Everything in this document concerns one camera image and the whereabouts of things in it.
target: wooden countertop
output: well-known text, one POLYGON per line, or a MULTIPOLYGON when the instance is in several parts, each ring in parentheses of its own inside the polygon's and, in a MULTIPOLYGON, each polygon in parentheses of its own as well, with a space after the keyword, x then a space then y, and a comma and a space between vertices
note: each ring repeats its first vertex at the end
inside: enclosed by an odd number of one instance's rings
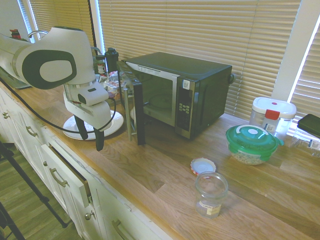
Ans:
MULTIPOLYGON (((62 86, 17 93, 59 126, 71 116, 62 86)), ((93 140, 70 139, 49 128, 175 240, 320 240, 320 159, 288 148, 288 137, 268 162, 241 164, 230 156, 225 132, 245 123, 224 114, 188 140, 154 120, 145 127, 142 146, 128 140, 124 123, 105 138, 100 152, 93 140), (201 157, 212 160, 229 184, 227 199, 214 219, 200 216, 194 208, 196 176, 190 162, 201 157)))

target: black microwave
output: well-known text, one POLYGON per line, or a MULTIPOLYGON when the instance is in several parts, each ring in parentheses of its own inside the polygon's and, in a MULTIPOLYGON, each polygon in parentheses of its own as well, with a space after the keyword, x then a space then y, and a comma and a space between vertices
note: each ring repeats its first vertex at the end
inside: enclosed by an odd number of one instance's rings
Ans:
POLYGON ((123 105, 129 138, 145 143, 144 116, 174 127, 191 139, 225 111, 232 66, 164 52, 117 62, 126 82, 123 105))

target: white container lid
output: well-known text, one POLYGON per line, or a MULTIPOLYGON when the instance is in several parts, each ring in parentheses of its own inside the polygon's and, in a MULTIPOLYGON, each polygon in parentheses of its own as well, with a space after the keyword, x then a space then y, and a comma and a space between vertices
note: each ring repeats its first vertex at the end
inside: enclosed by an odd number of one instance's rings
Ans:
POLYGON ((191 164, 191 170, 195 175, 199 175, 203 172, 215 172, 216 165, 213 161, 207 158, 196 158, 193 159, 191 164))
POLYGON ((279 112, 279 118, 294 119, 297 108, 294 104, 268 97, 257 97, 252 104, 252 109, 258 113, 266 114, 267 110, 279 112))

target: open microwave door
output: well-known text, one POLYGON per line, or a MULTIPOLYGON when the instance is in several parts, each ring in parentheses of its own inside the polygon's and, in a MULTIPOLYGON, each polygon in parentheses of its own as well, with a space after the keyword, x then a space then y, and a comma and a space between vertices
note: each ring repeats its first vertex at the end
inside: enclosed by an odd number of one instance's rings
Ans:
POLYGON ((129 140, 132 141, 132 136, 136 135, 137 144, 143 145, 146 140, 142 84, 124 61, 118 61, 116 66, 119 86, 125 82, 125 87, 120 89, 120 93, 129 140))

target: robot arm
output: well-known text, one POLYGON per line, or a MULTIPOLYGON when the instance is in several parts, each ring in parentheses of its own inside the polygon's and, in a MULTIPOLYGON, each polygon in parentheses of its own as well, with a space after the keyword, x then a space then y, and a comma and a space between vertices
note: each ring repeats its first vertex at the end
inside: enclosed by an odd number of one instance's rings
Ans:
POLYGON ((91 46, 84 31, 53 27, 40 41, 29 42, 0 34, 0 67, 38 89, 64 85, 66 109, 74 114, 81 137, 88 138, 84 121, 92 125, 97 150, 103 148, 110 119, 108 92, 96 81, 91 46))

